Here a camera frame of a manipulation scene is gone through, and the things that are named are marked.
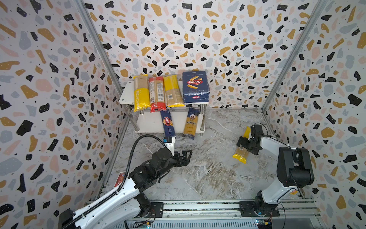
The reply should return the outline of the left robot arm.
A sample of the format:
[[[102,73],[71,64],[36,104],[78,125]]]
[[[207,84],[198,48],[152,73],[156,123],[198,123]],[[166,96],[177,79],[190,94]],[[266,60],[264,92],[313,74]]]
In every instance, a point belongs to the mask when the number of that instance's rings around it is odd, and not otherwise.
[[[135,149],[143,138],[150,137],[157,140],[162,147],[152,154],[151,159],[145,161],[134,170],[130,170]],[[174,143],[167,139],[145,134],[136,139],[128,158],[125,177],[122,183],[98,198],[91,204],[77,211],[66,210],[59,218],[60,229],[95,229],[106,228],[120,221],[127,221],[138,215],[145,216],[151,203],[144,191],[161,182],[173,168],[188,166],[192,151],[174,151]]]

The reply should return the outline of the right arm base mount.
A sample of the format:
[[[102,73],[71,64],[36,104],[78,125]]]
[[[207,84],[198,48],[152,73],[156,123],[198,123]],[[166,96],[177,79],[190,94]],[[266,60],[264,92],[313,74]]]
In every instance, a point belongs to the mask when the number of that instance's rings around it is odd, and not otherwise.
[[[259,192],[254,201],[240,201],[239,211],[242,217],[279,217],[277,206],[277,204],[265,203]]]

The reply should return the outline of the yellow-top spaghetti bag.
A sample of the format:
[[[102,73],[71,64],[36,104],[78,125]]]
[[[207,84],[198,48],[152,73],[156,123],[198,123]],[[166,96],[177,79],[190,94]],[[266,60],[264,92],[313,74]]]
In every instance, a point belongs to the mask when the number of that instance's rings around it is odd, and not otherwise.
[[[168,107],[183,107],[185,104],[179,89],[176,75],[163,77],[165,87],[165,103]]]

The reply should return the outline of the blue Barilla pasta box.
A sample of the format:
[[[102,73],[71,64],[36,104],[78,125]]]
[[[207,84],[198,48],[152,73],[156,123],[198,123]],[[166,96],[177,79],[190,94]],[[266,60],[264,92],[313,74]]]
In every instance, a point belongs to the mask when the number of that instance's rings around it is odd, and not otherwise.
[[[185,103],[208,103],[210,88],[205,71],[182,73],[182,93]]]

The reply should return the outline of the blue-top clear spaghetti bag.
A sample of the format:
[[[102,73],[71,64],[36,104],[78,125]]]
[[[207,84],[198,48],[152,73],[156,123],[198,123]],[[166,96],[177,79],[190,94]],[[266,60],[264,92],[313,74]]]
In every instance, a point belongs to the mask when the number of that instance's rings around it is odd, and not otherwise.
[[[186,123],[185,123],[185,128],[183,131],[184,137],[188,137],[192,140],[195,139],[199,112],[200,112],[200,110],[197,108],[192,108],[192,107],[189,108]]]

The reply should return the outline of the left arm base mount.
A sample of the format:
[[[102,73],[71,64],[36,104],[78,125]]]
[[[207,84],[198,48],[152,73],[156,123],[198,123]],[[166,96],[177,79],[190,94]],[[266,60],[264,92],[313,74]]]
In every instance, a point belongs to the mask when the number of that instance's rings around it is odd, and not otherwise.
[[[144,193],[130,199],[124,204],[127,210],[136,212],[133,218],[161,218],[164,212],[164,203],[162,201],[151,202]]]

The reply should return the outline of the blue Barilla spaghetti box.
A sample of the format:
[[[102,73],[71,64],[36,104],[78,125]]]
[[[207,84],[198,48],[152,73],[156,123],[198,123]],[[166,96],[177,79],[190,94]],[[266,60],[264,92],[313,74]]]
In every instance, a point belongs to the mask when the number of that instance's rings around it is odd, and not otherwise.
[[[167,109],[165,111],[160,111],[162,118],[164,133],[166,137],[176,137],[176,133],[173,126],[173,120],[170,111]]]

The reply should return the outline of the red spaghetti bag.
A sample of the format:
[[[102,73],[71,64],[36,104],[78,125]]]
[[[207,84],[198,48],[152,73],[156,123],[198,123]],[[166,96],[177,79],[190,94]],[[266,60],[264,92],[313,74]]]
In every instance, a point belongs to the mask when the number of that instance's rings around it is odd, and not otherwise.
[[[163,77],[149,78],[150,112],[166,111]]]

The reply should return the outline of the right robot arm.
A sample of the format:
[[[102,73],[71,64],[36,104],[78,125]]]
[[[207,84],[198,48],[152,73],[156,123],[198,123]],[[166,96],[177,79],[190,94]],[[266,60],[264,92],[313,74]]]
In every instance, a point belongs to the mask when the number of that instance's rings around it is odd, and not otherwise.
[[[268,188],[258,192],[247,209],[260,217],[278,216],[276,208],[283,197],[294,191],[300,193],[303,187],[314,182],[313,168],[307,149],[286,145],[274,136],[266,135],[263,127],[261,123],[255,123],[246,128],[237,141],[233,158],[246,164],[249,154],[261,153],[277,161],[276,178]]]

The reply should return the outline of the yellow Pastatime spaghetti bag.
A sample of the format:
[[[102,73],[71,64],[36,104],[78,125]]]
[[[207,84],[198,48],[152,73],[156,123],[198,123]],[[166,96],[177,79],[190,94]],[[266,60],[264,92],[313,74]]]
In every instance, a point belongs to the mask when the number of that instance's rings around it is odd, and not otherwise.
[[[150,108],[150,92],[148,75],[134,77],[134,111]]]

